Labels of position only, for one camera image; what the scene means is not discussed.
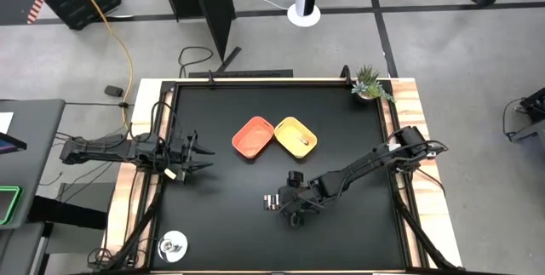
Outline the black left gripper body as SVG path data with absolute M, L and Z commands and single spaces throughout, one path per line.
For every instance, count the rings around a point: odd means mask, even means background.
M 175 176 L 173 180 L 185 182 L 189 175 L 186 171 L 186 163 L 192 161 L 192 133 L 185 139 L 173 137 L 169 142 L 169 166 Z

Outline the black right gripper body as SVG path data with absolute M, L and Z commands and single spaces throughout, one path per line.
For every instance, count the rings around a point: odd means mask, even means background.
M 287 209 L 289 214 L 300 214 L 306 211 L 320 212 L 324 205 L 310 186 L 303 186 L 301 179 L 287 180 Z

